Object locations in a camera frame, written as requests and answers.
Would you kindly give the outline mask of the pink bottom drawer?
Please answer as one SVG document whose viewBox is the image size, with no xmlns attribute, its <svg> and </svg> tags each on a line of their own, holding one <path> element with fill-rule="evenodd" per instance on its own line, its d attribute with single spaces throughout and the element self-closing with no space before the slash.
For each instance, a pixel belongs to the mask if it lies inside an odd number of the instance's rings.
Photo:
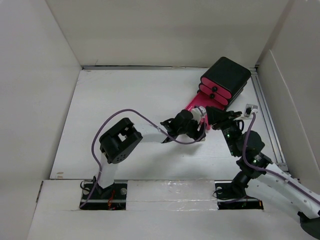
<svg viewBox="0 0 320 240">
<path fill-rule="evenodd" d="M 224 110 L 227 106 L 222 105 L 220 103 L 218 103 L 217 101 L 210 99 L 208 95 L 204 94 L 203 92 L 199 91 L 196 96 L 191 100 L 191 102 L 185 107 L 185 109 L 189 112 L 191 112 L 191 110 L 194 107 L 197 106 L 203 106 L 204 108 L 206 108 L 207 106 L 209 107 L 215 107 L 218 108 L 220 110 Z M 210 126 L 208 125 L 208 121 L 207 121 L 207 116 L 205 117 L 205 122 L 201 122 L 202 123 L 206 123 L 206 129 L 209 130 Z"/>
</svg>

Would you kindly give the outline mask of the black mini drawer cabinet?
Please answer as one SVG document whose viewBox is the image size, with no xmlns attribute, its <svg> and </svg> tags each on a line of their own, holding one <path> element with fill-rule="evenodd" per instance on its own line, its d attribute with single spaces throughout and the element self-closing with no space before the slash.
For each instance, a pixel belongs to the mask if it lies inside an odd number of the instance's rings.
<svg viewBox="0 0 320 240">
<path fill-rule="evenodd" d="M 222 56 L 200 77 L 200 82 L 201 78 L 208 78 L 228 90 L 232 95 L 228 107 L 243 91 L 251 75 L 249 69 Z"/>
</svg>

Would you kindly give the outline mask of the pink top drawer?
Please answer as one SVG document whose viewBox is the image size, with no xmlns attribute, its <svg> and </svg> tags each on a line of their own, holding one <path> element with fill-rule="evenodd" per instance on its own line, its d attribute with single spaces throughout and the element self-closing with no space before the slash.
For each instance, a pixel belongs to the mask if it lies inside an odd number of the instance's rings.
<svg viewBox="0 0 320 240">
<path fill-rule="evenodd" d="M 199 89 L 207 95 L 218 94 L 227 100 L 232 98 L 232 94 L 227 89 L 206 77 L 201 78 Z"/>
</svg>

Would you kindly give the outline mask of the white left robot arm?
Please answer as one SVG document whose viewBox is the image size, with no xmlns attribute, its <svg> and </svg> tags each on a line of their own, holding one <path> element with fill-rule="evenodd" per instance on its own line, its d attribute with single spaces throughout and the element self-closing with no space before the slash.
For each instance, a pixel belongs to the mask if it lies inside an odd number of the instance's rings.
<svg viewBox="0 0 320 240">
<path fill-rule="evenodd" d="M 206 110 L 196 106 L 191 111 L 183 109 L 174 118 L 156 125 L 135 110 L 148 124 L 134 124 L 128 117 L 122 118 L 99 138 L 101 158 L 98 174 L 94 177 L 94 192 L 100 198 L 107 198 L 115 184 L 117 164 L 128 158 L 140 143 L 167 144 L 175 142 L 191 145 L 206 137 Z"/>
</svg>

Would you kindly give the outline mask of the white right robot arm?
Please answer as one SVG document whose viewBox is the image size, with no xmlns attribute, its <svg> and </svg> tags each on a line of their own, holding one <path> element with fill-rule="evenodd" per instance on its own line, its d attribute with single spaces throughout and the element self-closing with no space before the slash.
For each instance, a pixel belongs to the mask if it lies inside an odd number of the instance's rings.
<svg viewBox="0 0 320 240">
<path fill-rule="evenodd" d="M 220 130 L 240 171 L 231 182 L 217 183 L 213 196 L 223 204 L 233 204 L 244 198 L 254 198 L 274 205 L 297 219 L 300 227 L 315 239 L 320 238 L 320 196 L 281 170 L 262 150 L 265 143 L 252 130 L 257 111 L 247 108 L 251 116 L 244 131 L 242 112 L 225 111 L 213 106 L 205 108 L 207 122 Z"/>
</svg>

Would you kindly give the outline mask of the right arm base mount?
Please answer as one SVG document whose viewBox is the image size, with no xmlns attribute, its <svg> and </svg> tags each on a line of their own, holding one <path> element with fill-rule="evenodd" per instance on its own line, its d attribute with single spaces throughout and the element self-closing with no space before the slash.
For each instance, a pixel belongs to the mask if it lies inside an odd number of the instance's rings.
<svg viewBox="0 0 320 240">
<path fill-rule="evenodd" d="M 257 198 L 236 193 L 231 189 L 229 180 L 214 181 L 215 190 L 212 196 L 216 199 L 218 210 L 263 210 L 263 202 Z"/>
</svg>

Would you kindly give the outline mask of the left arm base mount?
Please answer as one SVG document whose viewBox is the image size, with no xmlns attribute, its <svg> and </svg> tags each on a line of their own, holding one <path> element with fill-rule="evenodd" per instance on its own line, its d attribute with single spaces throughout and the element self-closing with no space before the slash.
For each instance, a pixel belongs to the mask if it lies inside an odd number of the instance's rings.
<svg viewBox="0 0 320 240">
<path fill-rule="evenodd" d="M 111 186 L 102 189 L 99 185 L 94 188 L 96 178 L 83 180 L 79 203 L 80 210 L 86 211 L 122 211 L 127 203 L 127 181 L 115 181 Z"/>
</svg>

